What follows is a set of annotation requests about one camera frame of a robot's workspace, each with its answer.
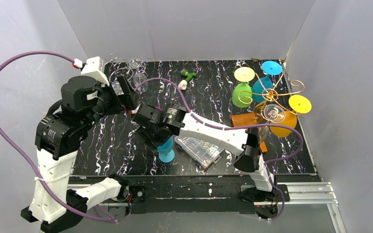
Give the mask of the blue plastic wine glass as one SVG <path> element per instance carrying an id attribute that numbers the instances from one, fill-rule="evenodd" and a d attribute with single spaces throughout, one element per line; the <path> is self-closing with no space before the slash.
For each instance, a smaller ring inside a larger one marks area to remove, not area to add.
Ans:
<path id="1" fill-rule="evenodd" d="M 173 150 L 173 137 L 170 137 L 163 145 L 157 147 L 158 157 L 163 163 L 170 163 L 175 157 Z"/>

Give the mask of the green plastic wine glass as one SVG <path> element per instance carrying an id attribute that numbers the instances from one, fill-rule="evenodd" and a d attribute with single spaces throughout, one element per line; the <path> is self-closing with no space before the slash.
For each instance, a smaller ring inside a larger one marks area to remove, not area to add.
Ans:
<path id="1" fill-rule="evenodd" d="M 232 103 L 238 108 L 248 107 L 252 100 L 252 88 L 249 85 L 255 77 L 255 71 L 249 67 L 240 67 L 235 70 L 234 78 L 239 84 L 234 88 Z"/>

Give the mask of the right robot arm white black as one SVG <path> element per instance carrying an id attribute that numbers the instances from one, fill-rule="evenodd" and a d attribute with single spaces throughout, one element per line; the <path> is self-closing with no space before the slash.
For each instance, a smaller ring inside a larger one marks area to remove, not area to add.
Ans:
<path id="1" fill-rule="evenodd" d="M 142 104 L 132 111 L 132 116 L 139 125 L 136 135 L 152 150 L 157 150 L 174 136 L 214 144 L 235 156 L 233 166 L 248 174 L 258 190 L 272 191 L 274 177 L 267 171 L 262 158 L 257 128 L 228 127 L 200 117 L 178 104 L 170 104 L 163 110 Z"/>

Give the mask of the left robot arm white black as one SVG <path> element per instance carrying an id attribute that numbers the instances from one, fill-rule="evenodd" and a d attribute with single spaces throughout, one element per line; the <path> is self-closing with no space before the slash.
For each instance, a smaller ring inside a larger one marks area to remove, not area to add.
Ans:
<path id="1" fill-rule="evenodd" d="M 127 79 L 98 81 L 81 75 L 61 87 L 54 103 L 36 129 L 38 171 L 32 203 L 21 211 L 28 222 L 41 222 L 41 231 L 59 233 L 76 226 L 83 215 L 108 199 L 125 201 L 128 181 L 110 175 L 82 189 L 69 189 L 68 182 L 81 142 L 105 116 L 135 109 L 137 93 Z"/>

